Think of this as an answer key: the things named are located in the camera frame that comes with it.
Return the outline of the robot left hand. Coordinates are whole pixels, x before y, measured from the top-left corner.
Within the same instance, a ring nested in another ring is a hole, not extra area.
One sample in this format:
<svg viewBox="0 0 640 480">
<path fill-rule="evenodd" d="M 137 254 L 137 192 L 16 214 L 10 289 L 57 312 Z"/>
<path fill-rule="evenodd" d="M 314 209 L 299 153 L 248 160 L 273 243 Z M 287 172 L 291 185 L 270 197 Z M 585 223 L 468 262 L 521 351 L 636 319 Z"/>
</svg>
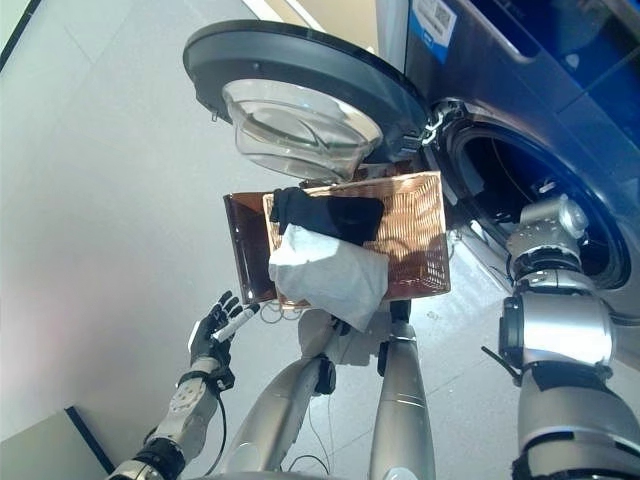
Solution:
<svg viewBox="0 0 640 480">
<path fill-rule="evenodd" d="M 213 359 L 218 366 L 227 366 L 234 335 L 260 308 L 258 303 L 243 306 L 230 290 L 223 293 L 210 312 L 193 327 L 188 342 L 190 366 L 207 359 Z"/>
</svg>

